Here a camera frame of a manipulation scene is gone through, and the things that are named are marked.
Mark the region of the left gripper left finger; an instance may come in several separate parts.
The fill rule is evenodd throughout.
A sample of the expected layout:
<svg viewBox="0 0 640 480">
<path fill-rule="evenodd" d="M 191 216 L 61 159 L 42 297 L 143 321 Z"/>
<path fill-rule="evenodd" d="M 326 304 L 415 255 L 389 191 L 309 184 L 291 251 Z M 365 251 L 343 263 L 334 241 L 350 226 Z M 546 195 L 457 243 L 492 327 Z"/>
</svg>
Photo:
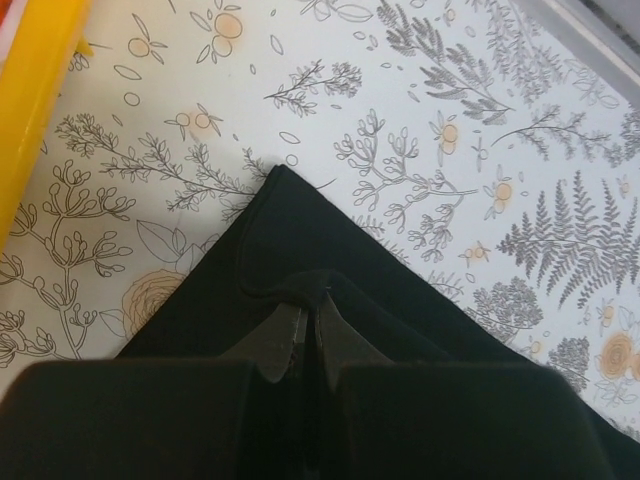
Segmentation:
<svg viewBox="0 0 640 480">
<path fill-rule="evenodd" d="M 305 313 L 282 304 L 216 358 L 42 362 L 1 403 L 5 479 L 298 479 L 291 367 Z"/>
</svg>

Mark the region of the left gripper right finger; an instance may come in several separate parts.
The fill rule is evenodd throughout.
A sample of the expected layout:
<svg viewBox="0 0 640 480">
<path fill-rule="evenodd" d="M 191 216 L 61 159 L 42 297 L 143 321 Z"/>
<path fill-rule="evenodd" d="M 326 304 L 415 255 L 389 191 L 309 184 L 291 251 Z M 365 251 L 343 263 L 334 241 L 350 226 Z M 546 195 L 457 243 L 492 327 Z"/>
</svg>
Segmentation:
<svg viewBox="0 0 640 480">
<path fill-rule="evenodd" d="M 613 444 L 568 383 L 435 290 L 388 305 L 327 291 L 324 479 L 616 479 Z"/>
</svg>

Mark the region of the black t shirt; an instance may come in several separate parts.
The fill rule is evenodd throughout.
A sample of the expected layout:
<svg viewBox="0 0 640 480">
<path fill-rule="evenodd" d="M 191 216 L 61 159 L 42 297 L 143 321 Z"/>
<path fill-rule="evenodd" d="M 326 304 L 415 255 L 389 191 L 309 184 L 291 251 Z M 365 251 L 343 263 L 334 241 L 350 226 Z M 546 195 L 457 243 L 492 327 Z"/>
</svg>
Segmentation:
<svg viewBox="0 0 640 480">
<path fill-rule="evenodd" d="M 315 310 L 327 291 L 382 306 L 404 292 L 428 290 L 437 291 L 300 176 L 277 166 L 121 356 L 215 356 L 260 325 L 278 304 Z M 639 464 L 638 443 L 583 404 L 607 430 L 619 476 L 630 476 Z"/>
</svg>

